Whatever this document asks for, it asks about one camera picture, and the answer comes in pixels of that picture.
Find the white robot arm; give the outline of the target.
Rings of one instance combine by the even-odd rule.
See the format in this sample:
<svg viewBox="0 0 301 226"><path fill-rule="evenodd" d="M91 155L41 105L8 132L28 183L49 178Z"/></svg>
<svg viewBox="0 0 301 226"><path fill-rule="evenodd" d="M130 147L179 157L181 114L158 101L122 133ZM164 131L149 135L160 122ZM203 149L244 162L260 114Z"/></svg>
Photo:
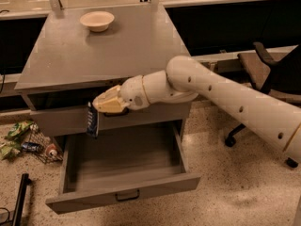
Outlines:
<svg viewBox="0 0 301 226"><path fill-rule="evenodd" d="M100 113L118 114L156 103L203 96L290 158L301 159L300 109L222 77L188 56L172 58L163 71L127 79L97 96Z"/></svg>

